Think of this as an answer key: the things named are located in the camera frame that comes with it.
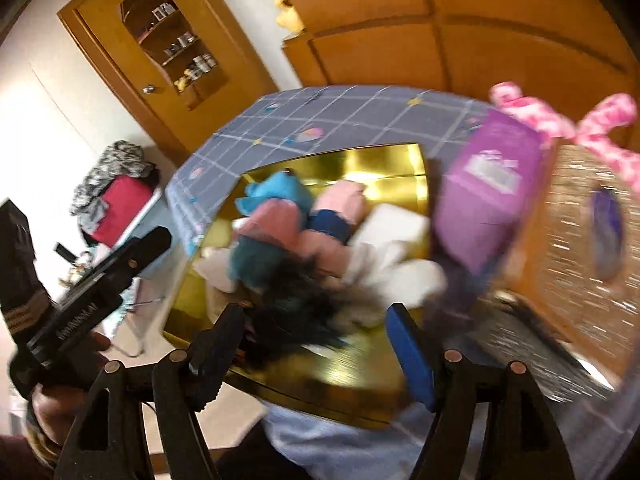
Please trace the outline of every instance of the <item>plush toy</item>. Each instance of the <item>plush toy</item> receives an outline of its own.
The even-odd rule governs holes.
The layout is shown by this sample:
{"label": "plush toy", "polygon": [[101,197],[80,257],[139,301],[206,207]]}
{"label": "plush toy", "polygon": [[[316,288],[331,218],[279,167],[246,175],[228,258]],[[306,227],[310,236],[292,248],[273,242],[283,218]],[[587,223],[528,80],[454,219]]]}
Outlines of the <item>plush toy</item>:
{"label": "plush toy", "polygon": [[341,290],[341,308],[332,324],[341,333],[372,328],[389,305],[421,306],[446,290],[442,268],[429,260],[405,260],[427,236],[429,219],[392,204],[378,204],[349,240],[351,257],[332,288]]}
{"label": "plush toy", "polygon": [[618,126],[636,119],[637,107],[628,94],[613,94],[602,100],[575,125],[568,118],[535,97],[523,97],[515,83],[500,83],[491,88],[491,101],[498,109],[543,134],[545,146],[562,137],[587,148],[608,164],[626,184],[640,194],[640,155],[617,146],[607,137]]}
{"label": "plush toy", "polygon": [[276,23],[294,34],[300,34],[305,30],[305,24],[302,23],[300,16],[289,0],[274,0],[275,5],[282,12],[276,17]]}
{"label": "plush toy", "polygon": [[194,269],[222,292],[235,291],[238,281],[262,290],[274,269],[294,249],[302,224],[295,202],[270,198],[236,229],[231,247],[203,251]]}
{"label": "plush toy", "polygon": [[313,257],[320,272],[343,274],[351,254],[344,244],[364,215],[363,192],[363,184],[339,180],[318,197],[294,250],[301,260]]}
{"label": "plush toy", "polygon": [[332,326],[342,334],[373,328],[383,322],[393,303],[408,309],[423,306],[427,298],[442,294],[447,278],[430,260],[404,260],[408,244],[395,240],[378,245],[357,244],[345,275],[330,285],[341,290],[340,309]]}
{"label": "plush toy", "polygon": [[295,202],[302,218],[306,219],[313,204],[309,190],[298,180],[293,170],[283,170],[272,174],[258,184],[252,182],[244,189],[243,198],[236,199],[236,207],[244,216],[249,216],[265,200],[281,198]]}
{"label": "plush toy", "polygon": [[189,81],[190,80],[187,76],[182,76],[180,79],[174,81],[174,85],[177,87],[178,92],[183,92],[189,85]]}
{"label": "plush toy", "polygon": [[295,202],[270,198],[236,231],[228,276],[252,289],[266,286],[275,268],[296,246],[303,224]]}
{"label": "plush toy", "polygon": [[339,344],[340,333],[331,323],[339,309],[337,294],[321,285],[313,260],[283,259],[260,305],[246,311],[252,331],[243,348],[247,362],[259,367],[303,345]]}

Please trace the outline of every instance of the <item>pink plush toy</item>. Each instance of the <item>pink plush toy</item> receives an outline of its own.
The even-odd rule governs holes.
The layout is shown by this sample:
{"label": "pink plush toy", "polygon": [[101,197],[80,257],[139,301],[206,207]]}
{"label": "pink plush toy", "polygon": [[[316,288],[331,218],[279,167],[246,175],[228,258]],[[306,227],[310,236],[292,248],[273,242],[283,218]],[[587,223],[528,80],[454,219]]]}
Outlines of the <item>pink plush toy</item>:
{"label": "pink plush toy", "polygon": [[242,223],[235,236],[248,236],[293,251],[298,243],[301,225],[300,209],[295,202],[270,198],[262,202]]}
{"label": "pink plush toy", "polygon": [[585,147],[606,163],[640,195],[640,154],[617,146],[607,137],[617,126],[627,126],[636,119],[636,102],[628,94],[613,94],[602,100],[577,124],[557,113],[544,101],[523,97],[515,83],[500,83],[491,88],[490,97],[498,109],[543,134],[543,145],[554,139],[570,139]]}
{"label": "pink plush toy", "polygon": [[344,244],[365,212],[363,192],[363,184],[350,180],[329,186],[314,203],[295,253],[302,260],[315,257],[320,272],[342,276],[351,259],[351,248]]}

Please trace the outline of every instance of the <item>light blue fabric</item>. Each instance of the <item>light blue fabric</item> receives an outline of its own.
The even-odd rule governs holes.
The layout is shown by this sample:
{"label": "light blue fabric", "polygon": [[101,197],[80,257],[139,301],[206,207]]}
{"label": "light blue fabric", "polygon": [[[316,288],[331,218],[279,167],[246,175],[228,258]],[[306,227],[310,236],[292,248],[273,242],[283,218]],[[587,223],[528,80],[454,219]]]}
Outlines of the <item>light blue fabric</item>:
{"label": "light blue fabric", "polygon": [[263,420],[279,452],[319,480],[401,480],[420,455],[433,415],[421,404],[384,430],[361,430],[274,404]]}
{"label": "light blue fabric", "polygon": [[278,171],[267,180],[257,184],[252,182],[244,188],[245,197],[236,199],[236,207],[244,216],[249,216],[265,200],[281,198],[295,202],[302,218],[309,216],[314,199],[298,178],[292,173]]}

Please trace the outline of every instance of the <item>blue plush toy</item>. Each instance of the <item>blue plush toy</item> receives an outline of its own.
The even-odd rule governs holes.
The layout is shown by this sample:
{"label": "blue plush toy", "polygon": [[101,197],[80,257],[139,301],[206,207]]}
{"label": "blue plush toy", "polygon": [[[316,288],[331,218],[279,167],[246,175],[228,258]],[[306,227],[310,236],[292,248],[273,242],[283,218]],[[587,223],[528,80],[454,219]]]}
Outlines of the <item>blue plush toy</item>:
{"label": "blue plush toy", "polygon": [[314,202],[309,190],[302,185],[291,170],[274,173],[260,184],[257,182],[248,184],[244,194],[245,197],[236,199],[236,207],[244,216],[250,216],[265,200],[281,198],[295,202],[300,208],[302,218],[306,220]]}

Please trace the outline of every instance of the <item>jar on shelf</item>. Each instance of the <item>jar on shelf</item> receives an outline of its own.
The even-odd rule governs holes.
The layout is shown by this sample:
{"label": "jar on shelf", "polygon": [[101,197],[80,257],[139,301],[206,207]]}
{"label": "jar on shelf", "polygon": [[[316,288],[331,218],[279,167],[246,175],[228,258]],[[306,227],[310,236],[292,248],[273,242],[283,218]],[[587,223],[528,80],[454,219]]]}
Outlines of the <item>jar on shelf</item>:
{"label": "jar on shelf", "polygon": [[189,44],[193,41],[193,34],[190,32],[185,32],[183,35],[178,38],[178,43],[180,43],[183,47],[189,46]]}
{"label": "jar on shelf", "polygon": [[156,17],[156,20],[158,20],[159,22],[162,21],[163,18],[166,18],[166,13],[160,7],[156,7],[151,12]]}
{"label": "jar on shelf", "polygon": [[203,72],[208,72],[209,70],[211,70],[211,67],[209,66],[209,63],[207,63],[206,61],[204,61],[204,58],[202,56],[196,56],[193,58],[193,62],[197,65],[197,67],[202,70]]}
{"label": "jar on shelf", "polygon": [[204,61],[207,62],[207,64],[211,67],[211,68],[215,68],[217,63],[216,60],[213,59],[213,56],[211,54],[203,54],[202,58],[204,59]]}
{"label": "jar on shelf", "polygon": [[172,12],[175,12],[175,7],[172,6],[172,4],[170,2],[164,3],[164,4],[160,4],[160,8],[162,9],[162,11],[168,16],[169,14],[171,14]]}
{"label": "jar on shelf", "polygon": [[196,81],[196,79],[200,78],[202,73],[202,70],[194,65],[189,65],[187,70],[184,71],[184,75],[190,78],[192,81]]}

